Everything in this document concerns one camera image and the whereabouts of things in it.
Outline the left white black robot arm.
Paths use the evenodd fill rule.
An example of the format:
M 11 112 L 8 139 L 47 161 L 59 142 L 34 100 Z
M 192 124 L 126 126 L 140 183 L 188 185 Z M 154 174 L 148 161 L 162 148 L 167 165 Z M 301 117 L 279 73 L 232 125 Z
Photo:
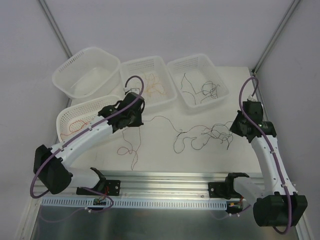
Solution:
M 35 150 L 33 172 L 53 195 L 68 187 L 76 187 L 92 195 L 103 195 L 107 190 L 107 179 L 95 167 L 73 168 L 72 163 L 95 144 L 127 127 L 143 125 L 144 98 L 128 92 L 123 100 L 104 106 L 88 126 L 63 142 Z

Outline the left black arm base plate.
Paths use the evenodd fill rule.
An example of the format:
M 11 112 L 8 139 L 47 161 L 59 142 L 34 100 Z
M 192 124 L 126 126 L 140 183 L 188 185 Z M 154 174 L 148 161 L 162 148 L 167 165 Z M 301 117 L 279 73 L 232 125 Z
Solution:
M 119 196 L 120 195 L 120 189 L 121 189 L 121 181 L 120 180 L 100 180 L 98 184 L 91 188 L 90 190 L 101 193 L 101 194 L 106 194 L 107 196 Z M 87 190 L 86 188 L 83 187 L 78 187 L 76 189 L 76 194 L 80 196 L 93 196 L 93 195 L 98 195 L 98 193 L 94 193 L 92 191 Z

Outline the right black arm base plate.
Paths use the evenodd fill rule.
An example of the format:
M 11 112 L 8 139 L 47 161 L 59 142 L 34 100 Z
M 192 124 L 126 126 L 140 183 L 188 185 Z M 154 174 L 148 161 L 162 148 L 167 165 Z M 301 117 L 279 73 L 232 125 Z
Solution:
M 234 187 L 231 184 L 222 181 L 209 182 L 208 194 L 210 198 L 222 198 L 226 200 L 241 198 L 241 195 L 234 190 Z

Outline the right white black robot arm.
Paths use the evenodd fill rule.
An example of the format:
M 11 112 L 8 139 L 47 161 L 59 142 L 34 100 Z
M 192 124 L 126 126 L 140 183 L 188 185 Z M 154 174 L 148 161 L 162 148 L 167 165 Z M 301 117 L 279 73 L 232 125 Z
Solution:
M 248 174 L 232 172 L 225 178 L 224 191 L 232 198 L 240 194 L 253 207 L 258 226 L 289 229 L 298 224 L 308 201 L 290 181 L 279 153 L 275 127 L 270 121 L 264 121 L 263 116 L 259 101 L 242 101 L 230 131 L 245 137 L 253 148 L 264 190 L 253 183 Z

